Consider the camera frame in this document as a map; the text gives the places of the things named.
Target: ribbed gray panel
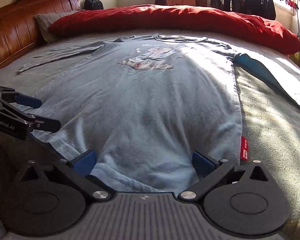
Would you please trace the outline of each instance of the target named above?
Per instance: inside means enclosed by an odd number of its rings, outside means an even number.
[[[4,240],[30,240],[9,233]],[[194,204],[171,193],[118,193],[107,203],[93,204],[87,215],[66,232],[40,240],[236,240],[213,228]],[[279,235],[262,240],[283,240]]]

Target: black backpack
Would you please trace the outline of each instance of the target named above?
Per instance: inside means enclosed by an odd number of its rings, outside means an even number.
[[[85,0],[85,10],[103,10],[103,4],[100,0]]]

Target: bed sheet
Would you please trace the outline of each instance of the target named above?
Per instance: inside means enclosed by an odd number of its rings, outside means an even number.
[[[291,70],[296,72],[297,75],[294,77],[300,78],[300,69],[285,55],[263,46],[215,33],[153,30],[111,33],[102,37],[85,35],[47,45],[28,53],[0,70],[0,85],[13,87],[22,93],[34,95],[56,75],[89,55],[76,55],[50,62],[16,75],[21,66],[37,60],[37,54],[59,53],[60,49],[65,49],[65,46],[84,45],[102,40],[110,41],[120,36],[153,35],[155,33],[217,38],[234,46],[245,48],[248,50],[248,54],[252,52],[251,56],[258,53],[266,58],[272,57],[275,64],[283,66],[287,72],[291,72]],[[250,145],[249,159],[261,159],[285,192],[290,201],[292,212],[284,231],[292,239],[300,239],[300,108],[290,102],[271,84],[262,82],[249,74],[249,70],[245,71],[237,66],[235,75],[242,107],[243,135],[248,139]],[[9,147],[4,142],[5,140],[8,141],[9,138],[2,134],[0,137],[4,138],[0,141],[2,141],[3,147],[9,151],[10,158],[15,160],[15,163],[28,160],[26,158],[29,156],[22,160],[22,148],[10,147],[8,149]]]

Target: red comforter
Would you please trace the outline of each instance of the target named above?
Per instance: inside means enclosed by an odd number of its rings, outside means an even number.
[[[134,5],[83,10],[60,18],[49,31],[57,36],[70,37],[134,29],[209,31],[258,43],[286,55],[300,51],[297,36],[277,21],[207,7]]]

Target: wooden headboard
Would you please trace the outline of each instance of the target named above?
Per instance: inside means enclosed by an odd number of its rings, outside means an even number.
[[[0,8],[0,69],[45,43],[34,15],[77,9],[77,0],[22,0]]]

